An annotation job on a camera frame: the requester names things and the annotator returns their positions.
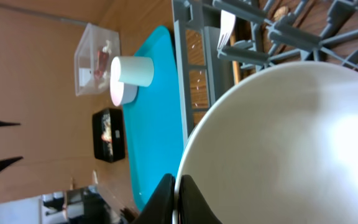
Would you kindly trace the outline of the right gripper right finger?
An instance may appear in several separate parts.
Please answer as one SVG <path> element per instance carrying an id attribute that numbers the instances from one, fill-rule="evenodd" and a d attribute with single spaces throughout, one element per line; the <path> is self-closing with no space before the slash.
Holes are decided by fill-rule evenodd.
<path id="1" fill-rule="evenodd" d="M 221 224 L 190 175 L 181 177 L 179 217 L 183 224 Z"/>

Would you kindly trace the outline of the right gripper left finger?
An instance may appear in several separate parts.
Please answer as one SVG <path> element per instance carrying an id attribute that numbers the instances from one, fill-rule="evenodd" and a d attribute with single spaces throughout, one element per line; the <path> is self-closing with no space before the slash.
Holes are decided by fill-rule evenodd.
<path id="1" fill-rule="evenodd" d="M 131 224 L 172 224 L 175 178 L 165 174 L 140 215 Z"/>

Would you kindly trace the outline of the pile of rice and nuts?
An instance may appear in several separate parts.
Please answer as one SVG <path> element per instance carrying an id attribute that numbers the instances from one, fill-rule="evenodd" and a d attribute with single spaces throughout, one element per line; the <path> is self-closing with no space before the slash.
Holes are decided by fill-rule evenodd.
<path id="1" fill-rule="evenodd" d="M 111 134 L 111 117 L 109 114 L 103 114 L 102 116 L 102 135 L 103 147 L 108 157 L 113 156 L 112 149 L 112 134 Z"/>

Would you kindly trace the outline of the pink bowl with nuts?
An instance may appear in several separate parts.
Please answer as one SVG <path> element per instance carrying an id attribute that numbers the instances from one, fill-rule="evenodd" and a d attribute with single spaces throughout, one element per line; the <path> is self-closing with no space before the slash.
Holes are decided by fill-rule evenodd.
<path id="1" fill-rule="evenodd" d="M 111 76 L 110 95 L 114 106 L 122 106 L 135 100 L 138 92 L 138 86 L 126 84 Z"/>

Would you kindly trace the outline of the white bowl with rice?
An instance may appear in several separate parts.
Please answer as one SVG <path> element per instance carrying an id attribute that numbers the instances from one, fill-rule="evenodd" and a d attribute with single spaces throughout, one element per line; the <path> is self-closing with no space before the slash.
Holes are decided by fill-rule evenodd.
<path id="1" fill-rule="evenodd" d="M 358 223 L 358 73 L 291 62 L 245 78 L 196 126 L 178 175 L 223 223 Z"/>

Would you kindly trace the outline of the white paper cup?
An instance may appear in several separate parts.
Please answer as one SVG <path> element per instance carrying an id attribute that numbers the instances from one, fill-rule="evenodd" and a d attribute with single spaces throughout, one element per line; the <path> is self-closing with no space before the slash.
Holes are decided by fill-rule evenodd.
<path id="1" fill-rule="evenodd" d="M 117 56 L 111 62 L 111 80 L 148 87 L 154 79 L 154 63 L 149 57 Z"/>

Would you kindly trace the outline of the white plastic fork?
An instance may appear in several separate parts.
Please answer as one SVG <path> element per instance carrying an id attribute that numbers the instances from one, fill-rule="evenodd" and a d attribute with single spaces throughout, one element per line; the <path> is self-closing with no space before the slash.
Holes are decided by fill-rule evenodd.
<path id="1" fill-rule="evenodd" d="M 230 39 L 232 31 L 234 29 L 236 23 L 236 16 L 231 14 L 230 12 L 221 11 L 221 19 L 220 19 L 220 35 L 217 45 L 217 50 L 222 49 Z"/>

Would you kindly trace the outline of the red snack wrapper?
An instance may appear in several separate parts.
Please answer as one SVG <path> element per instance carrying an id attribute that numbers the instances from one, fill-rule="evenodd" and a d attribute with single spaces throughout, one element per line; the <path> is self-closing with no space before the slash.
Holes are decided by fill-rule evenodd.
<path id="1" fill-rule="evenodd" d="M 95 79 L 99 80 L 104 72 L 106 71 L 106 67 L 108 64 L 109 54 L 107 52 L 103 52 L 102 50 L 98 51 L 98 60 L 96 70 L 94 71 Z"/>

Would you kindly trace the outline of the wooden chopstick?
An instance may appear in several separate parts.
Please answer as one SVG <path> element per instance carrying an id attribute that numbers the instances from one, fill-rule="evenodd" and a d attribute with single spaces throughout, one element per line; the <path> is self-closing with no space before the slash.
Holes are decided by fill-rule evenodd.
<path id="1" fill-rule="evenodd" d="M 232 32 L 229 41 L 230 41 L 230 46 L 233 47 L 234 44 L 236 43 L 236 34 L 234 31 Z M 241 70 L 240 70 L 239 62 L 232 61 L 232 69 L 234 74 L 234 84 L 237 85 L 241 81 Z"/>

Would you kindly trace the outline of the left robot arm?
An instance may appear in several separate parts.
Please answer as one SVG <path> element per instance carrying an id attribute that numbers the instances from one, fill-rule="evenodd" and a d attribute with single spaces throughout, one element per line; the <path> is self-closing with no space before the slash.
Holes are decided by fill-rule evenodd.
<path id="1" fill-rule="evenodd" d="M 0 127 L 5 126 L 20 126 L 20 123 L 12 123 L 0 121 Z M 5 159 L 0 159 L 0 172 L 4 169 L 7 169 L 9 166 L 23 159 L 23 156 L 10 157 Z M 51 208 L 54 212 L 47 212 L 46 216 L 52 218 L 52 214 L 59 213 L 63 220 L 62 222 L 70 223 L 75 217 L 81 216 L 85 211 L 85 202 L 84 199 L 77 200 L 74 202 L 70 201 L 70 195 L 68 193 L 73 193 L 74 183 L 71 180 L 70 190 L 64 190 L 60 192 L 60 197 L 55 198 L 52 196 L 50 201 L 44 203 L 45 207 Z"/>

